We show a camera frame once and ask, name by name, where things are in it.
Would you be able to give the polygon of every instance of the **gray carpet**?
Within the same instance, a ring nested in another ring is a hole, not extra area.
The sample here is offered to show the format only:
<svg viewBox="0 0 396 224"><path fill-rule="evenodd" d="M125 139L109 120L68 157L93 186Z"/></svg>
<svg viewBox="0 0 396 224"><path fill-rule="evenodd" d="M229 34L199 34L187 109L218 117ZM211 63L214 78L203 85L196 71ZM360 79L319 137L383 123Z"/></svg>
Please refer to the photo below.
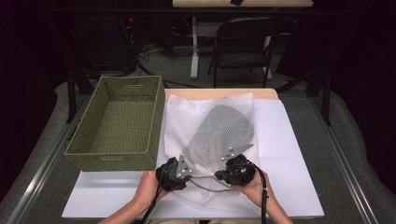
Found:
<svg viewBox="0 0 396 224"><path fill-rule="evenodd" d="M210 57L200 59L199 76L196 80L190 79L191 55L175 54L164 50L156 50L148 55L143 55L142 64L152 72L163 76L165 80L197 86L200 88L212 87L212 76L207 74ZM281 49L276 54L272 71L276 69L276 62L281 55ZM227 88L259 88L261 84L235 85L235 81L260 81L262 71L253 70L251 74L243 75L241 72L231 74L219 73L219 84ZM136 69L133 76L144 75ZM276 88L289 79L278 74L273 74L273 80L267 82L268 88ZM168 83L170 88L184 88L182 85ZM280 99L285 105L290 122L295 131L301 151L304 155L308 171L311 174L323 206L325 217L294 220L295 223L362 223L358 207L352 199L345 180L340 173L332 154L332 144L320 125L311 101L304 97L302 91L304 83L296 86L288 93L280 94ZM58 104L53 115L39 139L30 159L26 162L13 188L0 204L0 223L7 223L9 216L18 204L21 196L32 181L41 162L50 153L55 145L65 121L67 120L67 89L63 84L57 89ZM361 183L367 200L372 206L378 223L396 223L396 196L387 190L377 179L375 172L365 159L365 148L361 133L347 108L337 95L332 95L331 101L332 129L346 154L351 168ZM66 158L61 157L49 176L46 185L41 190L34 206L26 218L26 223L95 223L97 220L71 220L61 218L62 211L67 202L78 177L78 169Z"/></svg>

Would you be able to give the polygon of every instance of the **basket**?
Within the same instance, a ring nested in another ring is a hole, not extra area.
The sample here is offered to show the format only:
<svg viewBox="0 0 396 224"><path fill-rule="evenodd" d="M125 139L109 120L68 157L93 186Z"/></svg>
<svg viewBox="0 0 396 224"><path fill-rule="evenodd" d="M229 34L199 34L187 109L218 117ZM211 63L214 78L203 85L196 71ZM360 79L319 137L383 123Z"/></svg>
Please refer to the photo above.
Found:
<svg viewBox="0 0 396 224"><path fill-rule="evenodd" d="M64 155L85 172L154 170L164 98L161 77L101 77Z"/></svg>

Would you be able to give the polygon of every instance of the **black chair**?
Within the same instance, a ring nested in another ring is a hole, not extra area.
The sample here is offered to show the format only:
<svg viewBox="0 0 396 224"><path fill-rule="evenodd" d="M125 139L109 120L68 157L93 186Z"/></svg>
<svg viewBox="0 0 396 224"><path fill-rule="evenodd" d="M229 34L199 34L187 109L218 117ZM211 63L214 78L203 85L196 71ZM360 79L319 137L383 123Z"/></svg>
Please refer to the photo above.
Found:
<svg viewBox="0 0 396 224"><path fill-rule="evenodd" d="M217 69L265 67L262 87L265 88L275 40L283 30L284 22L277 18L237 18L224 22L216 33L208 74L214 68L214 88L217 87ZM270 37L268 46L265 38Z"/></svg>

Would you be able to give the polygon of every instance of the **person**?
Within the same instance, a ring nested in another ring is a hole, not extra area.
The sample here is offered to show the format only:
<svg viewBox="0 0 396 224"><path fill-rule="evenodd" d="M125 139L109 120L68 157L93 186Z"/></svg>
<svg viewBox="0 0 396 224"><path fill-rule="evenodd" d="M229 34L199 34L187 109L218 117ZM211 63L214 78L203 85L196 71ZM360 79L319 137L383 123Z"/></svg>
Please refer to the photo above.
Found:
<svg viewBox="0 0 396 224"><path fill-rule="evenodd" d="M276 224L290 224L293 223L288 217L282 206L276 199L276 196L271 188L268 174L263 172L266 179L268 188L268 199L266 205L266 213ZM155 177L155 171L146 171L142 174L139 186L137 187L136 193L131 201L125 204L120 210L115 212L110 217L107 217L100 221L100 224L112 224L112 223L131 223L141 213L149 208L151 201L154 198L158 186L158 181ZM257 206L262 205L262 180L259 172L256 174L252 181L245 186L232 186L233 189L238 190L245 195ZM157 199L157 202L163 198L166 194L163 190Z"/></svg>

